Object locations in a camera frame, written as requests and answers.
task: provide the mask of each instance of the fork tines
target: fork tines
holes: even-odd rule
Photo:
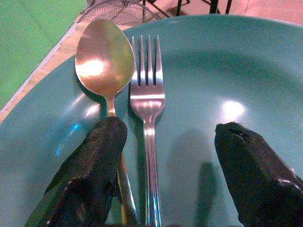
[[[157,35],[157,45],[156,45],[156,73],[153,75],[152,71],[152,51],[151,51],[151,36],[148,35],[148,53],[147,53],[147,67],[148,72],[146,75],[145,71],[145,61],[144,61],[144,49],[143,49],[143,36],[140,37],[140,74],[137,72],[136,67],[136,57],[134,58],[135,64],[135,73],[132,77],[133,80],[137,80],[139,86],[141,85],[157,85],[163,83],[163,74],[162,74],[162,61],[161,61],[161,51],[160,51],[160,41],[159,36]],[[134,37],[132,38],[132,48],[135,55],[135,42]]]

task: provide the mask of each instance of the spoon handle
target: spoon handle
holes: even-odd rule
[[[114,98],[115,97],[110,97],[106,99],[107,114],[109,117],[116,116]],[[119,187],[120,187],[120,192],[123,202],[123,205],[121,205],[122,223],[124,225],[127,224],[127,225],[137,226],[140,223],[140,221],[137,215],[136,206],[134,204],[132,189],[129,184],[127,168],[126,168],[123,152],[118,162],[117,175],[118,175],[118,182],[119,182]]]

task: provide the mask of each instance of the fork handle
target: fork handle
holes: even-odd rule
[[[157,157],[155,143],[155,119],[143,121],[145,142],[145,224],[148,227],[161,226],[158,190]]]

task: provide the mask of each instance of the green wall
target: green wall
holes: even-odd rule
[[[85,5],[85,0],[1,0],[0,109]]]

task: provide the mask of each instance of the tile floor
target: tile floor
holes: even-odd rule
[[[228,0],[219,0],[218,9],[225,12]],[[178,0],[157,0],[155,5],[174,15]],[[209,5],[203,0],[190,0],[181,7],[181,15],[208,14]],[[230,14],[279,19],[303,25],[303,0],[233,0]]]

